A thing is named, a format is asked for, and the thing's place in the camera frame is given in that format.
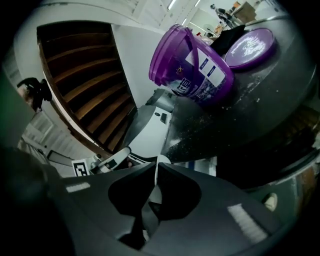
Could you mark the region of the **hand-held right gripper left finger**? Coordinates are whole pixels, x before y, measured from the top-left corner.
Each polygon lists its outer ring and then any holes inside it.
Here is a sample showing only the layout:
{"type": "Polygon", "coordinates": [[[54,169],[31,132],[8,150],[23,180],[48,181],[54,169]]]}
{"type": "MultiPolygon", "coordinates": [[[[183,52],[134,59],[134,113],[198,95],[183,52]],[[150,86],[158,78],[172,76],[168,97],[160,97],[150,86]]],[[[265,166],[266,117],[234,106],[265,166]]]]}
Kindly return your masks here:
{"type": "Polygon", "coordinates": [[[49,195],[74,251],[140,251],[142,208],[154,189],[156,164],[82,177],[48,171],[49,195]]]}

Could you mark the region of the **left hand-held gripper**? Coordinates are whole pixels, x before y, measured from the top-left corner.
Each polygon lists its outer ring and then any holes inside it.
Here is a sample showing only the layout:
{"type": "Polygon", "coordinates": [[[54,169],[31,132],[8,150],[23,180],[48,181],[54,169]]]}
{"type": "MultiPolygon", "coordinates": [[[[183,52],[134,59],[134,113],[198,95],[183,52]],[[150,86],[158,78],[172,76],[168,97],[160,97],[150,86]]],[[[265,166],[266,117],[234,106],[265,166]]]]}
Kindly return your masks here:
{"type": "Polygon", "coordinates": [[[131,149],[125,147],[109,158],[103,158],[100,154],[92,157],[72,160],[71,166],[76,177],[84,177],[103,174],[114,171],[130,155],[131,149]]]}

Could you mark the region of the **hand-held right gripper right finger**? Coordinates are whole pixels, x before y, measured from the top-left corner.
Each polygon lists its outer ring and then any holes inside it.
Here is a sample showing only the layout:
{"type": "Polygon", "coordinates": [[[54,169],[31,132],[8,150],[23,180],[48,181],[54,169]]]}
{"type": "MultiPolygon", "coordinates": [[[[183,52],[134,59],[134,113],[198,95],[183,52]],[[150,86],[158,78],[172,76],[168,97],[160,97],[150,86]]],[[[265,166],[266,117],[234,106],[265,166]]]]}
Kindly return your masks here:
{"type": "Polygon", "coordinates": [[[159,225],[142,248],[153,256],[261,256],[280,220],[248,193],[218,177],[160,163],[159,225]]]}

